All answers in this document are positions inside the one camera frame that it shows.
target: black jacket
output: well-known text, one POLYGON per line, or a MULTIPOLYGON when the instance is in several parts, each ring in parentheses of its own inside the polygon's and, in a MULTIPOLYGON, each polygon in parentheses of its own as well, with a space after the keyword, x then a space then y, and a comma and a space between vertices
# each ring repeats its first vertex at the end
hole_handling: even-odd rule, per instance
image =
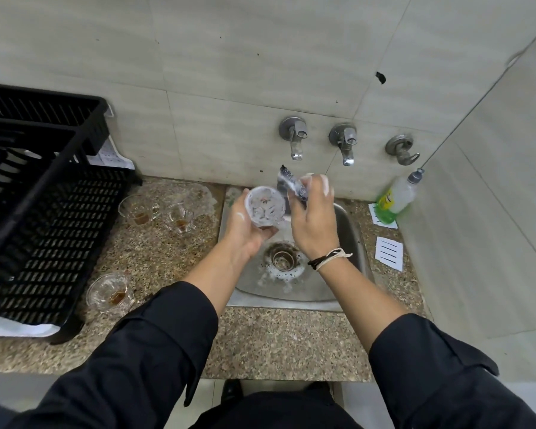
MULTIPOLYGON (((199 289, 163 288, 8 427, 162 428, 185 385, 190 403, 217 328, 199 289)), ((396 428, 536 428, 536 414, 493 376, 496 364, 427 319, 401 316, 376 339, 369 361, 396 428)), ((208 411, 196 426, 359 427, 333 402, 301 393, 251 395, 208 411)))

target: clear plastic cup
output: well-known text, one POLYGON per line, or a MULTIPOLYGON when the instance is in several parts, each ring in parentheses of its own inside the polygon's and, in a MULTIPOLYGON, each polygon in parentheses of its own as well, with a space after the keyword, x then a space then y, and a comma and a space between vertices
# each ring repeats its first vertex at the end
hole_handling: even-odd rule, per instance
POLYGON ((86 302, 102 313, 125 316, 135 302, 129 278, 121 272, 101 276, 87 289, 86 302))
POLYGON ((173 203, 164 209, 163 223, 176 234, 190 233, 197 227, 193 224, 194 213, 185 208, 183 203, 173 203))
POLYGON ((284 218, 286 201, 276 188, 257 186, 244 199, 244 207, 256 227, 275 226, 284 218))
POLYGON ((142 226, 161 215, 161 206, 157 199, 133 194, 125 197, 119 204, 119 214, 131 224, 142 226))

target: right hand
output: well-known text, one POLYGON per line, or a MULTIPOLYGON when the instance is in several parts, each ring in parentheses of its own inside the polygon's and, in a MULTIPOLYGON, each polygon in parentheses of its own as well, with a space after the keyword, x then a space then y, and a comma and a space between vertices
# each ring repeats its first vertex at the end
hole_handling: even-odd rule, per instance
POLYGON ((339 247, 334 210, 334 189, 323 174, 300 178, 308 191, 307 209, 293 192, 288 192, 292 210, 292 235, 308 259, 325 256, 339 247))

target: dish soap bottle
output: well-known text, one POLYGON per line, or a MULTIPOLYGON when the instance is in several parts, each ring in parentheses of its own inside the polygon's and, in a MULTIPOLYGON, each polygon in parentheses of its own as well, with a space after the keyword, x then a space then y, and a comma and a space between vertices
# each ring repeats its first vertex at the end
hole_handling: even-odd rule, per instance
POLYGON ((423 179, 423 169, 417 169, 407 178, 400 176, 393 185, 377 200, 375 213, 384 224, 391 224, 401 212, 417 196, 417 184, 423 179))

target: granite countertop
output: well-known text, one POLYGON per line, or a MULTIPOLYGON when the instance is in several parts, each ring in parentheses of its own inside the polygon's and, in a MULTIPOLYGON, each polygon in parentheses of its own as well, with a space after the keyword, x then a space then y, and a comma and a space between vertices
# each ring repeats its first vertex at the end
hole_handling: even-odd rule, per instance
MULTIPOLYGON (((158 289, 180 280, 214 246, 218 237, 224 185, 146 178, 137 191, 183 200, 195 210, 197 229, 178 238, 154 222, 129 226, 119 219, 92 274, 122 271, 130 275, 140 304, 158 289)), ((375 282, 425 316, 415 271, 405 251, 403 272, 374 258, 377 236, 402 241, 398 230, 372 223, 366 202, 345 201, 360 226, 375 282)), ((62 374, 82 364, 99 346, 116 319, 89 310, 76 338, 58 346, 41 339, 0 338, 0 372, 62 374)), ((219 379, 370 381, 367 355, 343 313, 229 307, 219 319, 218 334, 202 375, 219 379)))

